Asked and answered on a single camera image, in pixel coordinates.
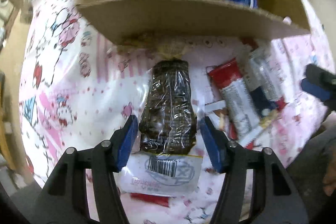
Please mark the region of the person's right hand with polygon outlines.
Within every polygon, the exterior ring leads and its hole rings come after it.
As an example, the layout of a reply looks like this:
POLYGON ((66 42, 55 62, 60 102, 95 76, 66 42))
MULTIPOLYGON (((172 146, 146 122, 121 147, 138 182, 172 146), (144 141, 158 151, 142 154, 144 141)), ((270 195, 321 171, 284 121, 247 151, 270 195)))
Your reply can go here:
POLYGON ((331 196, 336 188, 336 167, 335 161, 331 161, 326 169, 326 174, 323 178, 323 191, 327 196, 331 196))

